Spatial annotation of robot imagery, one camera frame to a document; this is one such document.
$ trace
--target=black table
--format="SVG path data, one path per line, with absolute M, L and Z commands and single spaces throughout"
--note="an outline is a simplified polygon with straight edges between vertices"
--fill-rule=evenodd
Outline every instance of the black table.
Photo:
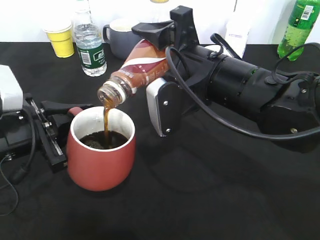
M 107 72 L 86 76 L 78 54 L 55 57 L 50 43 L 0 43 L 25 93 L 37 102 L 99 105 L 97 89 L 122 61 L 104 46 Z M 271 69 L 275 45 L 249 45 L 244 59 Z M 306 49 L 284 71 L 320 72 L 319 53 Z M 320 148 L 300 154 L 232 132 L 199 111 L 168 138 L 156 135 L 145 90 L 119 107 L 136 125 L 137 151 L 129 177 L 116 188 L 90 192 L 66 170 L 53 174 L 37 153 L 17 186 L 17 210 L 0 218 L 1 240 L 315 240 L 320 238 Z M 222 116 L 257 130 L 251 121 L 213 104 Z M 4 166 L 9 173 L 27 157 Z M 0 191 L 0 211 L 13 200 Z

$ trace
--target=bottle label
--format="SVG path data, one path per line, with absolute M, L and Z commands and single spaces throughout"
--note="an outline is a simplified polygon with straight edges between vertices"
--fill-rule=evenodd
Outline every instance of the bottle label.
M 289 24 L 295 28 L 311 30 L 317 20 L 320 6 L 312 6 L 296 1 L 289 18 Z
M 132 50 L 122 67 L 112 73 L 130 79 L 132 92 L 162 77 L 169 69 L 165 51 L 159 51 L 147 40 L 141 40 Z
M 102 67 L 105 62 L 105 52 L 103 45 L 91 49 L 77 47 L 81 64 L 86 69 L 96 69 Z

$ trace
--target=red mug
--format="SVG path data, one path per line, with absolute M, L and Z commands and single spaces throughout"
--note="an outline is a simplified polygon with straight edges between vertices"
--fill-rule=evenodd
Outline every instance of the red mug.
M 132 119 L 123 111 L 113 108 L 108 113 L 108 129 L 124 135 L 128 141 L 113 149 L 95 149 L 79 139 L 104 130 L 104 107 L 86 110 L 74 107 L 75 115 L 67 139 L 67 171 L 80 187 L 90 191 L 105 191 L 122 183 L 129 175 L 135 160 L 136 129 Z

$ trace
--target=water bottle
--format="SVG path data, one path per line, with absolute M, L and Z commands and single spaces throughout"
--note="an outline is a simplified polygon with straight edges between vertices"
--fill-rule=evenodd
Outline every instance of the water bottle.
M 320 12 L 320 0 L 297 0 L 289 18 L 288 26 L 277 52 L 283 58 L 296 47 L 304 44 Z M 288 59 L 295 61 L 303 47 L 292 53 Z
M 73 32 L 82 69 L 96 77 L 104 74 L 107 63 L 99 28 L 93 24 L 88 0 L 76 0 Z

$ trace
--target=mug rim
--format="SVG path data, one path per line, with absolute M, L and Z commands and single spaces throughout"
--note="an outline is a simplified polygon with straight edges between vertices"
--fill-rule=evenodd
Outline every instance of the mug rim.
M 134 121 L 131 119 L 131 117 L 126 114 L 124 111 L 121 111 L 117 108 L 112 108 L 110 109 L 110 111 L 117 111 L 117 112 L 121 112 L 122 114 L 126 115 L 128 117 L 128 119 L 130 120 L 130 125 L 132 127 L 132 133 L 131 133 L 131 136 L 130 138 L 125 142 L 125 144 L 121 145 L 121 146 L 118 146 L 118 147 L 115 147 L 115 148 L 112 148 L 112 149 L 97 149 L 97 148 L 93 148 L 93 147 L 90 147 L 90 146 L 87 146 L 85 145 L 84 143 L 82 143 L 75 135 L 75 130 L 74 130 L 74 126 L 75 126 L 75 122 L 77 121 L 77 119 L 79 119 L 81 117 L 81 115 L 84 114 L 85 111 L 87 110 L 91 110 L 91 109 L 104 109 L 103 106 L 94 106 L 94 107 L 90 107 L 90 108 L 87 108 L 81 112 L 79 112 L 72 120 L 71 122 L 71 125 L 70 125 L 70 133 L 72 135 L 72 138 L 81 146 L 83 146 L 84 148 L 88 149 L 88 150 L 91 150 L 91 151 L 95 151 L 95 152 L 102 152 L 102 153 L 108 153 L 108 152 L 113 152 L 113 151 L 117 151 L 119 149 L 122 149 L 124 148 L 125 146 L 127 146 L 129 143 L 131 143 L 131 141 L 133 140 L 133 138 L 135 137 L 135 134 L 136 134 L 136 127 L 135 127 L 135 124 L 134 124 Z
M 114 24 L 116 22 L 119 22 L 119 21 L 127 21 L 128 23 L 130 23 L 130 30 L 117 30 L 114 28 Z M 116 32 L 121 32 L 121 33 L 128 33 L 128 32 L 132 32 L 132 27 L 134 27 L 135 25 L 137 25 L 139 23 L 138 20 L 134 19 L 134 18 L 124 18 L 124 17 L 121 17 L 121 18 L 117 18 L 117 19 L 114 19 L 110 22 L 109 26 L 110 26 L 110 29 L 112 29 L 113 31 L 116 31 Z

